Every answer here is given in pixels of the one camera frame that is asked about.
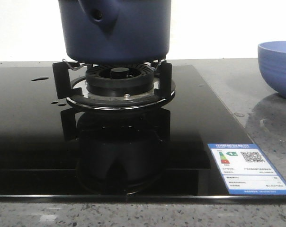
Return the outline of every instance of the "blue teapot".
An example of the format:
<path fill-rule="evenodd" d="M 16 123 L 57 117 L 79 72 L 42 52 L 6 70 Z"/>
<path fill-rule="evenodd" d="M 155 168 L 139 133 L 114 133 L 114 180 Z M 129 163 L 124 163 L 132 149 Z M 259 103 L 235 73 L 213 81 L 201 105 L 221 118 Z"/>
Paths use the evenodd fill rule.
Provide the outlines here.
<path fill-rule="evenodd" d="M 171 0 L 59 0 L 68 56 L 92 64 L 165 58 Z"/>

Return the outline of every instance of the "energy efficiency label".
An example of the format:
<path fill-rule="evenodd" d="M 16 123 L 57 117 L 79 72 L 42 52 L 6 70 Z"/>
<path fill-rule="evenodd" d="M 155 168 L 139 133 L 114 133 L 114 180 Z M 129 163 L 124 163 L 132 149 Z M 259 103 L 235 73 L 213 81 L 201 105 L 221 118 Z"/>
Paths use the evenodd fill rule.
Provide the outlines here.
<path fill-rule="evenodd" d="M 256 144 L 208 144 L 229 194 L 286 195 L 286 181 Z"/>

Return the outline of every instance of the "burner ring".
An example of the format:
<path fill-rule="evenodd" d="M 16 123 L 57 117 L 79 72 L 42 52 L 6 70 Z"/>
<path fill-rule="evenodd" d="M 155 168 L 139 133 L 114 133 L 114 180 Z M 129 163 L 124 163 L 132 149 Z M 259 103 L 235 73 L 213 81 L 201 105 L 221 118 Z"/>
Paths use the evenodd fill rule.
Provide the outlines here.
<path fill-rule="evenodd" d="M 87 90 L 99 96 L 131 96 L 153 88 L 153 71 L 145 64 L 98 65 L 86 71 Z"/>
<path fill-rule="evenodd" d="M 171 82 L 171 95 L 169 98 L 160 98 L 154 94 L 154 89 L 159 85 L 159 79 L 155 78 L 154 89 L 145 94 L 127 97 L 106 97 L 91 94 L 87 90 L 85 76 L 71 81 L 72 88 L 82 88 L 82 95 L 73 95 L 66 98 L 66 101 L 72 107 L 81 111 L 89 110 L 136 110 L 142 108 L 159 107 L 170 102 L 175 96 L 175 83 Z"/>

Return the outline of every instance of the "black glass cooktop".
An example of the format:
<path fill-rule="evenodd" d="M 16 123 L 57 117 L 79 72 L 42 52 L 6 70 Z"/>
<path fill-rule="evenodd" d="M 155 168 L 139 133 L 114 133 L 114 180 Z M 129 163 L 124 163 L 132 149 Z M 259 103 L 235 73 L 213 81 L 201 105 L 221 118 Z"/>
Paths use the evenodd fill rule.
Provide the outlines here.
<path fill-rule="evenodd" d="M 57 99 L 51 65 L 0 68 L 0 200 L 286 202 L 228 194 L 207 144 L 253 142 L 193 66 L 173 79 L 162 108 L 84 113 Z"/>

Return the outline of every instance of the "gray countertop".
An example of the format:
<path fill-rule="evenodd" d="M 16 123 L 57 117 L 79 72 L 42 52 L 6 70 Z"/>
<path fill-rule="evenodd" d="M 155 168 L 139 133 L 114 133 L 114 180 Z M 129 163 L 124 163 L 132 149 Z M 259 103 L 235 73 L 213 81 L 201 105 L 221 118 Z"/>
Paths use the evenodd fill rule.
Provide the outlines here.
<path fill-rule="evenodd" d="M 286 179 L 286 99 L 263 81 L 257 59 L 170 62 L 199 71 Z M 0 62 L 0 67 L 50 64 Z M 0 202 L 0 226 L 281 227 L 286 226 L 286 205 Z"/>

